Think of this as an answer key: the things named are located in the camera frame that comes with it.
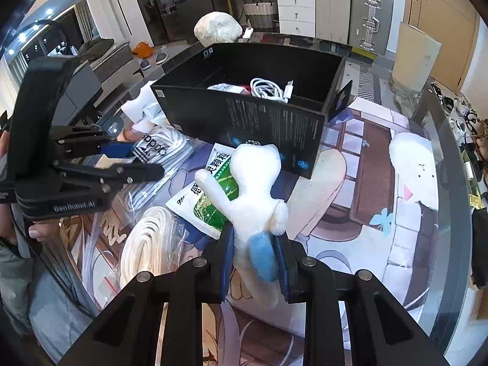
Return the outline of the person's left hand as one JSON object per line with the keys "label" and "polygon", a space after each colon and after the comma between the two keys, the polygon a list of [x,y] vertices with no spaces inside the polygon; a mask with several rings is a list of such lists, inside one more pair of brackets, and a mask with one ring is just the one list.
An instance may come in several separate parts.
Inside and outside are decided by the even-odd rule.
{"label": "person's left hand", "polygon": [[[1,134],[1,157],[7,154],[9,144],[9,133],[3,131]],[[16,245],[17,238],[13,225],[12,213],[8,204],[1,205],[1,237],[9,243]],[[50,240],[59,234],[59,222],[55,220],[37,221],[29,227],[29,236],[39,242]]]}

